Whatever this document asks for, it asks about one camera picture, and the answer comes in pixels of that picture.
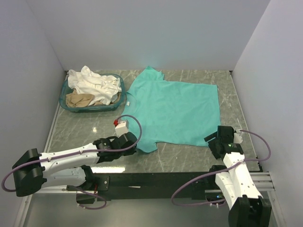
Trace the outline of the teal t shirt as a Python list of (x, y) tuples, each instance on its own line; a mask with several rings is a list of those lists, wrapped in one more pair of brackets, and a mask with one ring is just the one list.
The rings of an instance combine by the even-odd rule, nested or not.
[(150, 153), (158, 142), (206, 147), (204, 138), (221, 124), (217, 85), (166, 81), (147, 67), (127, 91), (123, 111), (138, 149)]

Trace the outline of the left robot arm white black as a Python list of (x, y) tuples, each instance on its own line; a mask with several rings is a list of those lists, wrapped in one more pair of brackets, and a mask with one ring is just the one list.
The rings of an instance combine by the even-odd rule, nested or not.
[(16, 195), (24, 197), (42, 188), (59, 185), (89, 190), (95, 183), (90, 167), (134, 154), (138, 141), (138, 137), (128, 132), (55, 153), (38, 153), (37, 149), (30, 149), (12, 167)]

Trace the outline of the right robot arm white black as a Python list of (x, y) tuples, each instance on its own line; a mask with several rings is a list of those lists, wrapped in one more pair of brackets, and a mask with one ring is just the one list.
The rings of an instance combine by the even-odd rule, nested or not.
[(220, 188), (230, 209), (230, 227), (268, 227), (272, 206), (257, 189), (246, 165), (244, 151), (236, 142), (236, 130), (218, 126), (217, 131), (204, 138), (213, 156), (224, 165), (213, 165), (208, 184)]

